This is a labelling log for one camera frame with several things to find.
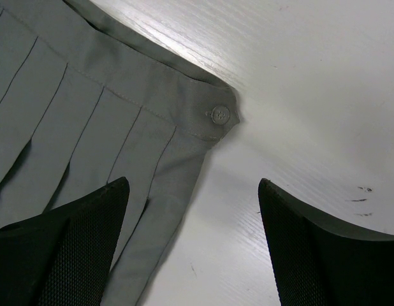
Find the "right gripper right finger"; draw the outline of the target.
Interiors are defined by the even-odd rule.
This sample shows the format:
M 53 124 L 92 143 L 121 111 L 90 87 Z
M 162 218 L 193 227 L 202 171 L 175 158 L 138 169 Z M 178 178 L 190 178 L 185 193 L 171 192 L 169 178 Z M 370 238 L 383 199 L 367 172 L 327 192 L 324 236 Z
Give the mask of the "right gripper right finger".
M 394 235 L 327 214 L 265 178 L 258 198 L 281 305 L 394 305 Z

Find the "grey pleated skirt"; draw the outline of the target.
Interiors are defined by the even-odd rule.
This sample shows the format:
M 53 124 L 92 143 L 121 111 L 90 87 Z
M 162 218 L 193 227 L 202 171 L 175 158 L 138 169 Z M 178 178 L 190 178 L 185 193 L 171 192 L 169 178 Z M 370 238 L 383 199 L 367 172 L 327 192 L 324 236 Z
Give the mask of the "grey pleated skirt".
M 0 228 L 126 177 L 103 305 L 138 305 L 238 123 L 227 83 L 94 3 L 0 1 Z

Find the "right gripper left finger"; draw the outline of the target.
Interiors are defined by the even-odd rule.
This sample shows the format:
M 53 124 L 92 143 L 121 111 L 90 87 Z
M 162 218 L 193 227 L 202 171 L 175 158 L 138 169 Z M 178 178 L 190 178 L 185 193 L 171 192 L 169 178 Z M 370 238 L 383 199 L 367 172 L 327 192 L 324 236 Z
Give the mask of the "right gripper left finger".
M 100 305 L 129 192 L 121 177 L 0 228 L 0 305 Z

